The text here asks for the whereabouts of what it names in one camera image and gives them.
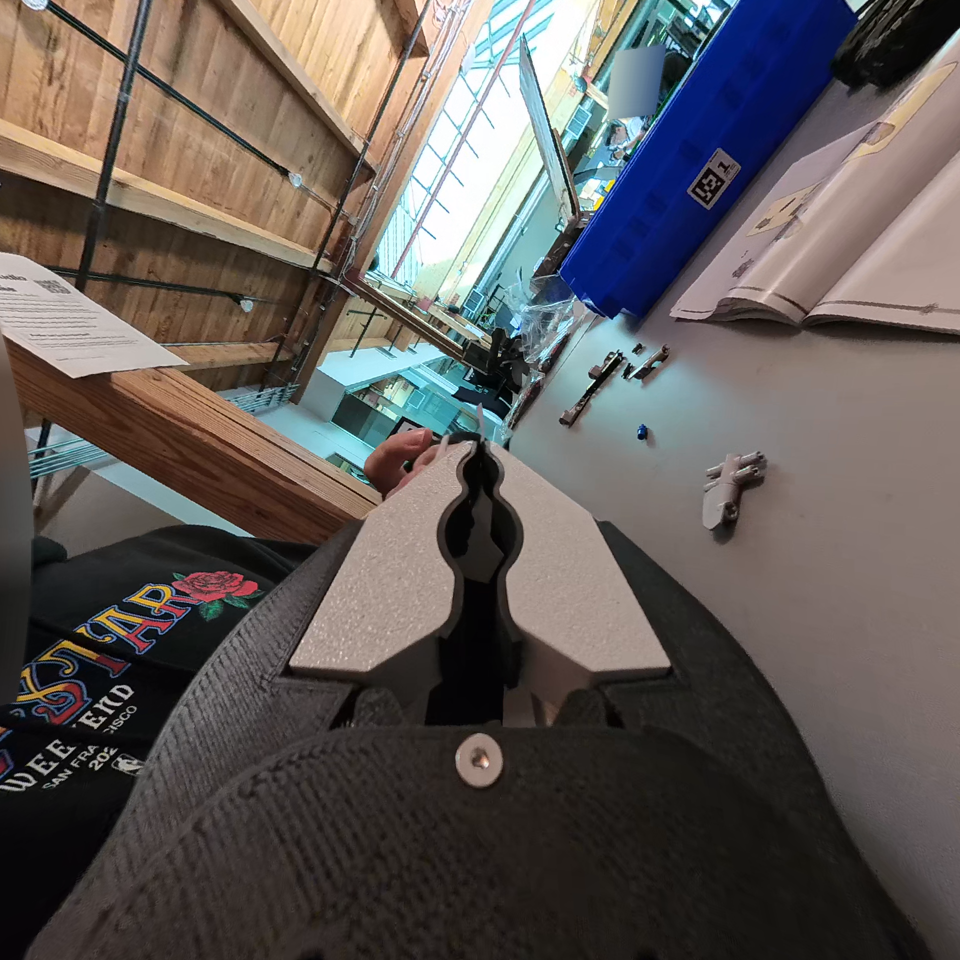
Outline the blue storage bin with tag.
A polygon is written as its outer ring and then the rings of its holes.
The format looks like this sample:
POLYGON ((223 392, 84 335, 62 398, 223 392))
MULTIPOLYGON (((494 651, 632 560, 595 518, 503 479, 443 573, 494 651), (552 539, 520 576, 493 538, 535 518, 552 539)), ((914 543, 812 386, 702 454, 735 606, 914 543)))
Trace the blue storage bin with tag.
POLYGON ((562 262, 579 301, 642 317, 832 79, 845 1, 739 1, 562 262))

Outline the black toy tyre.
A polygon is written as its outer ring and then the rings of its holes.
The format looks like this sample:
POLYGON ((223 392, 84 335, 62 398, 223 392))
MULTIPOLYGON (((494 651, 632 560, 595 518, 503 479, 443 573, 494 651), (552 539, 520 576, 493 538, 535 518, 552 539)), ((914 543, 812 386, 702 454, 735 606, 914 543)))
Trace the black toy tyre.
POLYGON ((922 66, 958 30, 957 1, 869 2, 834 54, 833 78, 850 89, 888 89, 922 66))

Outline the wooden railing beam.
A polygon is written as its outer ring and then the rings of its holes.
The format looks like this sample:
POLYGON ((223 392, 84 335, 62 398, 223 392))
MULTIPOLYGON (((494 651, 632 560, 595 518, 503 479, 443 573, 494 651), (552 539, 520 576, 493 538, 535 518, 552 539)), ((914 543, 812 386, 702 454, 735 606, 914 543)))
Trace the wooden railing beam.
POLYGON ((72 379, 11 340, 6 350, 27 409, 255 537, 318 545, 381 502, 171 367, 72 379))

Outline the whiteboard easel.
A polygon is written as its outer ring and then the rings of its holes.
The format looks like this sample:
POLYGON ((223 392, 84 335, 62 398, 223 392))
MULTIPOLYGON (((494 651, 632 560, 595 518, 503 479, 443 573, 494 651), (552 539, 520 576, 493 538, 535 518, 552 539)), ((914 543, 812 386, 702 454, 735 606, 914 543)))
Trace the whiteboard easel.
POLYGON ((544 170, 567 228, 582 224, 583 211, 562 139, 553 128, 525 34, 518 36, 519 89, 544 170))

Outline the white paper sheet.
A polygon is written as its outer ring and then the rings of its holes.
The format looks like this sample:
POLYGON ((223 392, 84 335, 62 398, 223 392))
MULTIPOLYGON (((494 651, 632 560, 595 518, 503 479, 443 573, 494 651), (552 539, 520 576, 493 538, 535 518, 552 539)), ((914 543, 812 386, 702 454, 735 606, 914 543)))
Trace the white paper sheet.
POLYGON ((64 279, 1 254, 1 326, 7 340, 68 378, 188 366, 64 279))

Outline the grey toy panel piece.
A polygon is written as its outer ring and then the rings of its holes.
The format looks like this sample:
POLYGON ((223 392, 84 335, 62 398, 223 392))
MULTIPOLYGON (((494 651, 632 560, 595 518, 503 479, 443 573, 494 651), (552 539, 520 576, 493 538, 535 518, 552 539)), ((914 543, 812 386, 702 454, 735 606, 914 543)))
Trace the grey toy panel piece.
POLYGON ((762 451, 748 454, 727 454, 724 461, 705 472, 703 486, 702 526, 715 532, 737 522, 744 490, 760 483, 768 462, 762 451))

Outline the person's left hand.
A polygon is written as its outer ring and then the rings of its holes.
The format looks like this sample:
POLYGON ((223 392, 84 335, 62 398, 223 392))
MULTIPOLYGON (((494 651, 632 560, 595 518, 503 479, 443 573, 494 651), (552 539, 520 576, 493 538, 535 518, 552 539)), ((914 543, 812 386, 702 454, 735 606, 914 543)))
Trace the person's left hand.
POLYGON ((398 432, 369 454, 364 463, 364 474, 385 501, 443 457, 450 445, 450 435, 437 440, 429 428, 398 432))

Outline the person's black hoodie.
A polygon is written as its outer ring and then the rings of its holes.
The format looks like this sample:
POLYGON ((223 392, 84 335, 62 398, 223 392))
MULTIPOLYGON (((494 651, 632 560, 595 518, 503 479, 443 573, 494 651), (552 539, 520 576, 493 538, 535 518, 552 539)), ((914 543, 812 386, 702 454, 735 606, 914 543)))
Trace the person's black hoodie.
POLYGON ((2 704, 1 956, 90 867, 193 677, 316 550, 175 525, 68 556, 35 536, 17 694, 2 704))

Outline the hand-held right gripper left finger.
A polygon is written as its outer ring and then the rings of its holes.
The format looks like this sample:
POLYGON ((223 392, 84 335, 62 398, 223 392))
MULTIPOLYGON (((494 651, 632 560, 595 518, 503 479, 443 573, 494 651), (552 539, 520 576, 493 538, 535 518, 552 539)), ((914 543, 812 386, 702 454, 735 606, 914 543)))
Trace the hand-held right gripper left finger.
POLYGON ((477 442, 435 458, 365 519, 289 661, 297 677, 390 690, 402 708, 441 680, 438 643, 457 585, 441 523, 464 493, 477 442))

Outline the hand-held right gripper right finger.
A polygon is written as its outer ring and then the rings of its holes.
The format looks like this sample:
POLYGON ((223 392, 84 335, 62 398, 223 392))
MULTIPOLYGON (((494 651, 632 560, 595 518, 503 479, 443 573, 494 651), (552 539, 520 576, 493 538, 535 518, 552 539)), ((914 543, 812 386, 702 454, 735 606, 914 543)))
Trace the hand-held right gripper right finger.
POLYGON ((547 726, 576 690, 665 678, 666 650, 595 518, 505 448, 482 453, 503 551, 489 584, 518 663, 504 725, 547 726))

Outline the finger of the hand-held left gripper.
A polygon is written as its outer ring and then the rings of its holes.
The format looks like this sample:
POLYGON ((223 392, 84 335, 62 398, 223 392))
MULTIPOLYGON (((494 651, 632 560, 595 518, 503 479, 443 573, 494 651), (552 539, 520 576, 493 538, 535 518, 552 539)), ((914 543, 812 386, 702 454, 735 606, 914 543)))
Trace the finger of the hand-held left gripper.
POLYGON ((483 489, 451 514, 450 556, 464 581, 487 584, 496 576, 503 551, 494 539, 493 519, 493 503, 483 489))

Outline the instruction booklet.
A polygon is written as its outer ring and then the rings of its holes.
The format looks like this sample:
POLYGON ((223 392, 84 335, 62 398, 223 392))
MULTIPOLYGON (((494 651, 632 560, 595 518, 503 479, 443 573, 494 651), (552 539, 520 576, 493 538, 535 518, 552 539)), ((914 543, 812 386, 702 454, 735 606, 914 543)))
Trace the instruction booklet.
POLYGON ((958 335, 955 35, 869 125, 795 162, 670 310, 958 335))

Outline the dark grey toy beam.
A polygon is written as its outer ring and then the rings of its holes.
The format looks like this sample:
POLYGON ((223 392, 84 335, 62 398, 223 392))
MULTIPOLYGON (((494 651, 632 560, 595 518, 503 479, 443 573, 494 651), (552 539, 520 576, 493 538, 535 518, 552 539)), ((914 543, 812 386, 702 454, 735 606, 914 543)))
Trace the dark grey toy beam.
POLYGON ((589 385, 576 403, 561 414, 558 423, 568 428, 573 426, 591 403, 599 389, 614 375, 624 360, 625 356, 622 351, 611 351, 606 355, 602 364, 593 366, 588 373, 590 379, 589 385))

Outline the clear plastic bags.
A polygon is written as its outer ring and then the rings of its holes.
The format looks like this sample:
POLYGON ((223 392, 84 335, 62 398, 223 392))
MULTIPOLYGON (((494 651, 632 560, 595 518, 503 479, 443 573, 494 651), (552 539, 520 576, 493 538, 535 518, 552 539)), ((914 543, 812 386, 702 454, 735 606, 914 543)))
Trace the clear plastic bags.
POLYGON ((523 359, 532 374, 549 373, 570 338, 594 319, 594 312, 564 282, 555 280, 520 291, 510 306, 523 359))

